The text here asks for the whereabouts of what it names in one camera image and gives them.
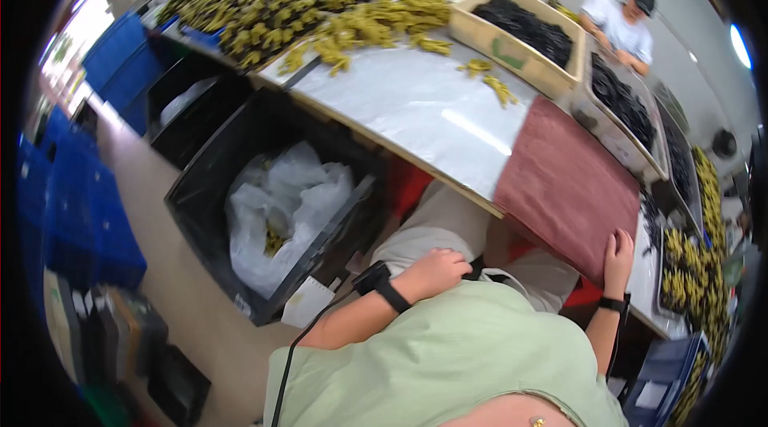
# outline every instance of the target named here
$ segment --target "plastic bag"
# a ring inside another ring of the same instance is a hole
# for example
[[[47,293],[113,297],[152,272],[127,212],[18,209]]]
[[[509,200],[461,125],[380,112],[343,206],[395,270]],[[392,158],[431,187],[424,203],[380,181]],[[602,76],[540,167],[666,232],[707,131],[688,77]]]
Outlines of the plastic bag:
[[[195,82],[187,89],[184,94],[178,95],[174,100],[168,102],[168,105],[160,113],[160,125],[165,127],[176,115],[183,111],[189,104],[196,101],[209,88],[216,84],[218,77],[207,78]]]
[[[269,299],[351,194],[350,168],[321,164],[306,142],[273,162],[264,155],[253,159],[232,183],[226,203],[237,277]],[[264,251],[267,221],[286,239],[274,257]]]

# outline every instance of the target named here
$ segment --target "black bin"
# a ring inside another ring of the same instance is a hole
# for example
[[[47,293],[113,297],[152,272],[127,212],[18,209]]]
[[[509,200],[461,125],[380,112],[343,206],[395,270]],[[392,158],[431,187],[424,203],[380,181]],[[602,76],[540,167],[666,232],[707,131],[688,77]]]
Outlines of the black bin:
[[[218,77],[218,82],[179,112],[167,125],[160,113],[195,82]],[[215,60],[191,52],[179,60],[147,92],[147,135],[152,148],[184,170],[192,157],[224,121],[254,91],[248,79]]]
[[[232,270],[224,202],[230,185],[258,154],[276,156],[306,140],[322,162],[350,167],[356,187],[350,199],[312,242],[271,298],[243,284]],[[346,279],[346,263],[365,253],[386,216],[384,161],[348,133],[294,106],[285,94],[255,92],[197,152],[168,192],[165,203],[200,262],[256,326],[280,320],[285,302],[312,276],[329,287]]]

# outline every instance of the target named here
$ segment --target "black cable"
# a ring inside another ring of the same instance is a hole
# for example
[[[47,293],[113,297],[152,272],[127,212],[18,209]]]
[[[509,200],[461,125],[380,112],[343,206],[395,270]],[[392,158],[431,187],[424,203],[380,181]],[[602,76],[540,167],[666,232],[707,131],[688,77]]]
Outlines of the black cable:
[[[286,391],[286,385],[288,384],[288,372],[290,370],[290,361],[293,359],[293,350],[296,348],[296,345],[301,342],[301,340],[306,336],[311,330],[312,327],[315,326],[318,320],[320,320],[320,317],[328,311],[331,307],[337,305],[342,300],[346,299],[347,296],[349,296],[352,292],[354,292],[355,289],[351,288],[349,292],[345,293],[341,296],[340,299],[331,302],[328,304],[325,308],[323,308],[319,314],[317,314],[314,318],[314,320],[310,323],[309,326],[304,329],[304,332],[301,333],[300,336],[296,337],[296,340],[293,341],[293,343],[290,345],[290,348],[288,349],[288,357],[286,358],[286,368],[283,370],[283,382],[280,383],[280,391],[277,393],[277,400],[275,401],[275,411],[272,414],[272,427],[277,427],[278,422],[280,421],[280,409],[283,407],[283,395]]]

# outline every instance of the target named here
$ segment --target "dark produce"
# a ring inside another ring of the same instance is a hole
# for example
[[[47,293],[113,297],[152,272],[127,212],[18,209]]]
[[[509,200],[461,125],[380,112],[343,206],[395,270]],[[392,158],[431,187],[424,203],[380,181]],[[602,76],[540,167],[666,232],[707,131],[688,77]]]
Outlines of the dark produce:
[[[490,0],[472,11],[539,51],[561,68],[571,57],[573,41],[560,26],[550,24],[511,0]]]
[[[643,210],[643,218],[645,219],[645,231],[648,232],[648,238],[650,239],[650,244],[643,251],[643,257],[645,257],[654,247],[656,249],[661,247],[661,226],[658,223],[660,211],[656,207],[654,198],[650,196],[645,188],[640,189],[640,207]]]
[[[632,88],[620,81],[596,52],[592,52],[592,92],[650,152],[656,128],[650,124],[648,111],[638,96],[632,96]]]
[[[693,166],[689,164],[690,155],[686,148],[686,141],[666,125],[664,126],[664,134],[667,135],[667,147],[670,149],[672,180],[677,191],[680,192],[680,196],[688,204],[690,202],[690,171]]]

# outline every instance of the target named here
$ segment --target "person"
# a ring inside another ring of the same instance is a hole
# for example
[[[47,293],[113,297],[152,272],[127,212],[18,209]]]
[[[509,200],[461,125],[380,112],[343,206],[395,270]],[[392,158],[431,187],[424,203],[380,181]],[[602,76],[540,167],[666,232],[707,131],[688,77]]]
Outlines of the person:
[[[463,280],[491,239],[489,221],[430,183],[371,260],[386,262],[412,306],[398,315],[373,290],[322,317],[293,353],[279,425],[627,425],[604,377],[620,313],[598,308],[586,332],[558,316],[578,274],[540,249]],[[608,239],[604,296],[623,300],[633,251],[623,230]],[[499,274],[503,283],[490,280]],[[270,357],[266,426],[287,351]]]
[[[643,20],[654,11],[655,0],[584,0],[581,27],[626,66],[648,74],[654,40]]]

